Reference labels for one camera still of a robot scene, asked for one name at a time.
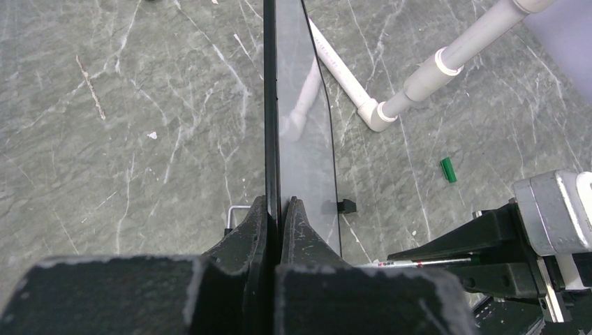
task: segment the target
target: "glass panel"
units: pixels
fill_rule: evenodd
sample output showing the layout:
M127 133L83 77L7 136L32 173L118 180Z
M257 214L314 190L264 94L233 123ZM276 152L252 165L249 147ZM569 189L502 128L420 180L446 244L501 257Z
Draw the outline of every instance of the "glass panel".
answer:
M311 226L341 255L331 116L301 0L276 0L280 198L304 201Z

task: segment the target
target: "marble tile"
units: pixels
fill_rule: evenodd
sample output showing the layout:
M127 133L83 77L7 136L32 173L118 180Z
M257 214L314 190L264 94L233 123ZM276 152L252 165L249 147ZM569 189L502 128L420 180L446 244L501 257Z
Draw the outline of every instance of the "marble tile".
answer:
M217 2L0 3L0 305L49 255L201 253L264 193L262 2ZM492 3L306 1L379 100ZM501 206L522 177L591 168L591 108L522 25L384 133L325 81L352 264Z

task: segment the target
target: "green object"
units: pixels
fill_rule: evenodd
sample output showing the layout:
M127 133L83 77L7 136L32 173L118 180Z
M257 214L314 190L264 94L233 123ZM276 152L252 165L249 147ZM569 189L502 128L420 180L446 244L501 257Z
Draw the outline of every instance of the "green object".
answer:
M440 161L440 166L442 167L442 171L444 172L444 177L448 180L449 183L457 182L457 176L454 174L454 168L452 167L452 162L450 161L450 157L446 157Z

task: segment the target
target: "floor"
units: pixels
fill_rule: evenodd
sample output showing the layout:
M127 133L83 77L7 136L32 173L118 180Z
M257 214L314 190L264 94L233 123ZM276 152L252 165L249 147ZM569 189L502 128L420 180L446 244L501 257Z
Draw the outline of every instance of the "floor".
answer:
M306 5L384 100L492 2ZM254 0L0 1L0 305L49 255L206 251L228 207L264 193L261 15ZM324 74L338 194L358 206L340 218L351 264L501 206L518 179L591 169L592 108L523 25L379 134Z

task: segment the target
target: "gray marble floor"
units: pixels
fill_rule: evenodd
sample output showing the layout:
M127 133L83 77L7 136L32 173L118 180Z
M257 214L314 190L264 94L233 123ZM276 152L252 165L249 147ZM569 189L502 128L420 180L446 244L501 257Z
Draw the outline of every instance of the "gray marble floor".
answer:
M491 3L306 1L377 100ZM49 255L201 253L229 205L264 193L261 15L254 0L0 1L0 305ZM352 264L501 206L515 180L591 168L592 109L522 25L384 133L325 81L338 193L359 209L341 217Z

